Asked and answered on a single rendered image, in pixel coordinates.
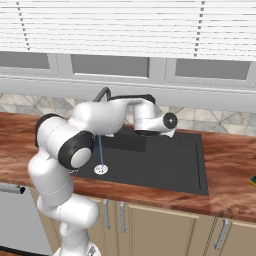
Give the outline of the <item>black kitchen sink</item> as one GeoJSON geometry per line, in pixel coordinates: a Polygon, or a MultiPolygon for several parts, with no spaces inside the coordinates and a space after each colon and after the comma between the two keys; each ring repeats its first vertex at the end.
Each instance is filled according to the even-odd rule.
{"type": "Polygon", "coordinates": [[[108,172],[94,172],[101,165],[97,138],[90,161],[75,174],[77,177],[199,195],[208,193],[199,134],[177,132],[173,138],[143,137],[124,127],[112,137],[101,136],[101,140],[108,172]]]}

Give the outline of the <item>dark grey sink tap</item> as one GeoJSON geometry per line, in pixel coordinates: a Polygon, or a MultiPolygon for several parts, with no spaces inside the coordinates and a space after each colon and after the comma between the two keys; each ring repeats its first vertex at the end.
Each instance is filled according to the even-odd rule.
{"type": "Polygon", "coordinates": [[[104,87],[98,95],[95,97],[94,102],[100,102],[103,97],[106,97],[107,100],[111,98],[111,91],[108,87],[104,87]]]}

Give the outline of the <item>white window frame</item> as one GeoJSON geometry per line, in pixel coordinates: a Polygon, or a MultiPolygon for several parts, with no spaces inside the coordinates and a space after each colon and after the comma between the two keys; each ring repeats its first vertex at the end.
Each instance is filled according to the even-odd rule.
{"type": "Polygon", "coordinates": [[[151,94],[162,106],[256,112],[256,62],[50,54],[49,67],[0,67],[0,93],[92,100],[151,94]]]}

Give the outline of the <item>beige cupboard door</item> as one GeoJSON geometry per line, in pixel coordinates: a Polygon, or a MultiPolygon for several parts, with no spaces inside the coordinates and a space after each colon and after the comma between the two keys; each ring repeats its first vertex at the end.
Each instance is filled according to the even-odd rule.
{"type": "Polygon", "coordinates": [[[220,250],[215,250],[222,218],[215,218],[203,256],[256,256],[256,223],[230,219],[220,250]]]}
{"type": "MultiPolygon", "coordinates": [[[[90,200],[94,201],[98,206],[99,214],[95,225],[88,229],[89,238],[99,249],[101,256],[118,256],[115,202],[108,199],[108,214],[111,227],[110,230],[106,230],[103,208],[104,199],[90,197],[90,200]]],[[[59,250],[62,245],[61,221],[57,217],[47,216],[40,209],[37,209],[37,211],[50,243],[52,255],[59,256],[59,250]]]]}
{"type": "Polygon", "coordinates": [[[126,203],[125,233],[117,216],[119,256],[189,256],[198,216],[126,203]]]}

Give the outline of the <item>white window blind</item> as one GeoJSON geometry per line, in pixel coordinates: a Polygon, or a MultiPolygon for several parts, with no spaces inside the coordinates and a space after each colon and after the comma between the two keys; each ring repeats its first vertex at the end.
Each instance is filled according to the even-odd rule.
{"type": "Polygon", "coordinates": [[[0,50],[256,61],[256,0],[0,0],[0,50]]]}

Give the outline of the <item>grey dishwasher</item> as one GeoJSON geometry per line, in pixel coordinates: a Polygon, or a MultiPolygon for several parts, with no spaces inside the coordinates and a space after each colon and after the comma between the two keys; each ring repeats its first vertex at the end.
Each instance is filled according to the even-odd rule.
{"type": "Polygon", "coordinates": [[[21,256],[51,256],[31,192],[24,188],[23,194],[0,191],[0,247],[21,256]]]}

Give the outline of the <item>thin blue water stream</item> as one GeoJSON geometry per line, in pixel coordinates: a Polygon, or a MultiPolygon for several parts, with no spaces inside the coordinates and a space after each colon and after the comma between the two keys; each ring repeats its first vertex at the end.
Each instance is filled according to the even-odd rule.
{"type": "Polygon", "coordinates": [[[100,135],[98,135],[98,140],[99,140],[101,168],[103,169],[103,167],[104,167],[104,159],[103,159],[103,151],[102,151],[102,140],[101,140],[101,136],[100,135]]]}

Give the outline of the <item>round silver sink drain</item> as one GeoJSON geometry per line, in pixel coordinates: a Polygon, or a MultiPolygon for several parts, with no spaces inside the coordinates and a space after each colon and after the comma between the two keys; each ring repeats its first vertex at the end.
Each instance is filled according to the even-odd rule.
{"type": "Polygon", "coordinates": [[[106,174],[108,172],[108,167],[106,165],[97,165],[94,168],[94,172],[97,175],[104,175],[104,174],[106,174]]]}

